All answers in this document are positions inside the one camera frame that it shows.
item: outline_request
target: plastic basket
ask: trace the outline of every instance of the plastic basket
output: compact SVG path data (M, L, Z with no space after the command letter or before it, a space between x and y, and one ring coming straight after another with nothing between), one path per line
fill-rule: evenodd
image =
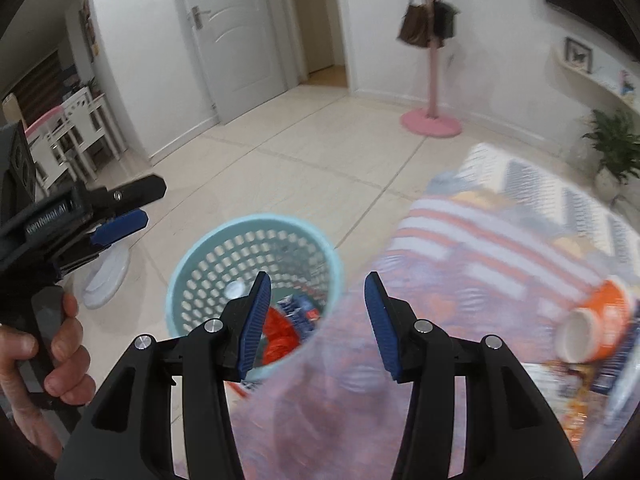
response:
M342 290L340 258L318 229L286 216L246 216L203 236L178 263L166 297L171 337L186 335L207 319L219 317L228 302L229 284L241 283L246 294L260 270L271 277L271 304L304 292L323 317ZM256 365L247 380L267 377L284 361L259 365L264 343L258 346Z

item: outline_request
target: ceiling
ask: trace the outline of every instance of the ceiling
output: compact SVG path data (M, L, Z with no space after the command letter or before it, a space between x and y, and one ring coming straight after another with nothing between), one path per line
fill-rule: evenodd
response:
M74 2L80 0L24 0L0 38L0 93L55 49Z

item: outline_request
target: coat rack pole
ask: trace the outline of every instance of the coat rack pole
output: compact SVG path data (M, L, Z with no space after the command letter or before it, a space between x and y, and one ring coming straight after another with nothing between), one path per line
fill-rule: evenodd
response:
M400 122L414 134L427 137L453 137L462 132L462 125L453 117L438 113L438 48L440 39L434 35L434 0L424 0L430 15L431 43L429 47L429 103L427 109L417 108L402 115Z

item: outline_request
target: orange cup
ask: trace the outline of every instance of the orange cup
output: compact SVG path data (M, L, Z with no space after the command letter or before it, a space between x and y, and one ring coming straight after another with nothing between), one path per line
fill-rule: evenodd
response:
M556 353L567 363L587 363L613 354L636 307L628 286L609 276L556 330Z

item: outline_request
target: door handle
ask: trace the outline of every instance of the door handle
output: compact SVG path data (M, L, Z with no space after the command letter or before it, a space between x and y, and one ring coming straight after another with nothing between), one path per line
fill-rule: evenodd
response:
M199 6L191 7L191 15L193 16L193 23L196 24L196 28L200 30L202 25L202 18L200 17L202 14L211 14L210 10L200 10Z

